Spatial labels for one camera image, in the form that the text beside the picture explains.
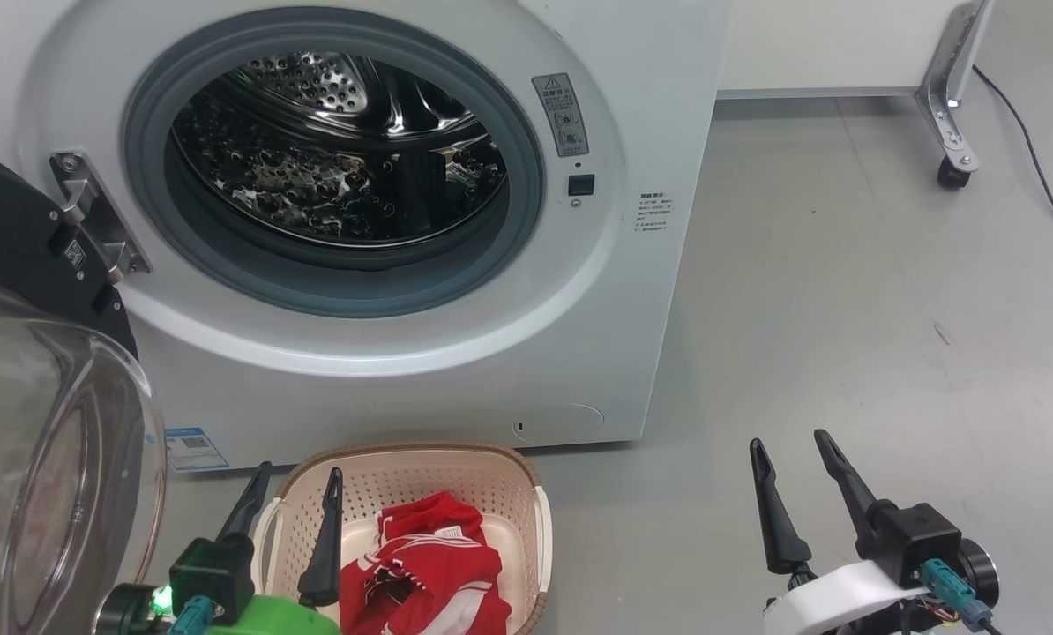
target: front-load washer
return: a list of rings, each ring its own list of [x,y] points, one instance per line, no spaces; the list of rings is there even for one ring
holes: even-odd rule
[[[176,470],[633,439],[731,3],[5,0],[0,164]]]

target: metal bracket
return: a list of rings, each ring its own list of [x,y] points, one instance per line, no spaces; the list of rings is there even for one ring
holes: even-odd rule
[[[996,0],[985,0],[977,11],[974,27],[969,29],[966,39],[965,52],[958,58],[958,63],[954,64],[953,73],[950,73],[950,107],[957,108],[966,96],[966,84],[970,77],[974,75],[974,61],[977,60],[977,52],[981,48],[981,36],[986,35],[986,29],[990,25],[990,16],[993,15],[993,7]]]
[[[133,271],[151,271],[142,249],[122,223],[112,201],[100,187],[83,153],[55,153],[47,161],[67,202],[60,205],[63,221],[79,225],[107,267],[113,285]]]
[[[954,98],[958,97],[957,94],[951,95],[953,88],[951,84],[960,81],[961,66],[969,64],[970,55],[963,53],[967,53],[967,46],[975,40],[974,29],[980,24],[978,16],[986,11],[989,1],[959,4],[950,14],[950,20],[947,21],[946,31],[941,33],[941,40],[934,51],[931,65],[926,70],[922,84],[915,95],[922,117],[926,117],[927,123],[930,123],[934,134],[937,134],[942,152],[958,172],[974,172],[978,167],[978,161],[967,144],[961,130],[958,130],[957,123],[953,120],[951,108],[957,107],[960,101]]]

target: blue connector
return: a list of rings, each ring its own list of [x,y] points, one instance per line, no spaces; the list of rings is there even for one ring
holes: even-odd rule
[[[194,595],[177,616],[177,621],[166,635],[204,635],[213,623],[213,600],[204,595]]]
[[[922,562],[922,587],[930,589],[935,598],[956,611],[970,632],[985,631],[982,620],[989,622],[993,619],[993,610],[977,599],[977,592],[937,558]]]

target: barcode sticker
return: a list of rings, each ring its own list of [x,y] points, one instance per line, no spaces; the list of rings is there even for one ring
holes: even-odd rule
[[[166,429],[166,458],[179,473],[229,467],[201,429]]]

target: basket handle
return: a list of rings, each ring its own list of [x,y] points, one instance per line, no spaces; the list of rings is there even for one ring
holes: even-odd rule
[[[535,487],[535,519],[542,529],[539,532],[542,567],[538,572],[538,591],[539,594],[545,594],[551,587],[551,565],[554,562],[554,523],[551,521],[551,499],[547,498],[542,485]]]
[[[272,522],[278,521],[272,545],[279,545],[279,535],[284,529],[284,515],[279,513],[279,504],[283,501],[284,499],[278,496],[273,498],[272,502],[269,502],[269,505],[264,508],[263,513],[260,514],[259,522],[256,522],[256,531],[253,532],[253,544],[256,545],[256,550],[253,551],[252,571],[257,595],[267,595],[269,588],[272,587],[272,573],[276,562],[269,554],[269,531],[272,529]],[[269,555],[267,575],[264,575],[263,571],[264,555]]]

